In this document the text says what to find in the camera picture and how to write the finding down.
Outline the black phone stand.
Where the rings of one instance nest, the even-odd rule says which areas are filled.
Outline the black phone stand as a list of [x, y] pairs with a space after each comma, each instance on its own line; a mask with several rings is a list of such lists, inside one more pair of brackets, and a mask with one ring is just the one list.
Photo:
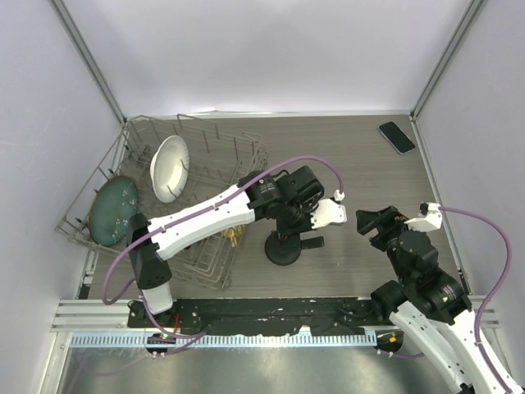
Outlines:
[[319, 249], [324, 245], [323, 236], [302, 239], [300, 234], [283, 236], [272, 231], [265, 241], [264, 252], [270, 262], [284, 267], [295, 263], [303, 250]]

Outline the black smartphone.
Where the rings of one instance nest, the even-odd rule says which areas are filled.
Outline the black smartphone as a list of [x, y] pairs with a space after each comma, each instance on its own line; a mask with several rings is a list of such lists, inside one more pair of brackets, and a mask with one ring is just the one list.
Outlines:
[[416, 148], [414, 142], [393, 121], [379, 125], [378, 131], [398, 154], [407, 154]]

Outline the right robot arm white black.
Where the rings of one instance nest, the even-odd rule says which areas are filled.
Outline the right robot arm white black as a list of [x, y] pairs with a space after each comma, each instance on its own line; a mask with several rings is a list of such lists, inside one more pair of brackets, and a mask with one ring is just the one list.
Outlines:
[[375, 230], [372, 247], [386, 253], [397, 276], [372, 294], [370, 312], [412, 339], [453, 393], [522, 393], [481, 330], [488, 295], [474, 308], [462, 285], [442, 270], [428, 232], [441, 228], [448, 208], [423, 203], [408, 219], [390, 206], [359, 210], [357, 231]]

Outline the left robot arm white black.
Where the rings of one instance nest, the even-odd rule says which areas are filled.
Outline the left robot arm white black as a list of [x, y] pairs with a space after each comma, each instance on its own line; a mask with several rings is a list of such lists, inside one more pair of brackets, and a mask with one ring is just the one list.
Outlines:
[[313, 229], [312, 214], [324, 196], [324, 187], [313, 171], [302, 166], [258, 178], [250, 172], [218, 196], [178, 213], [148, 220], [137, 213], [130, 220], [127, 244], [150, 238], [129, 252], [137, 287], [147, 305], [146, 317], [164, 328], [174, 319], [175, 308], [167, 261], [192, 244], [214, 234], [262, 219], [276, 222], [276, 237], [298, 238]]

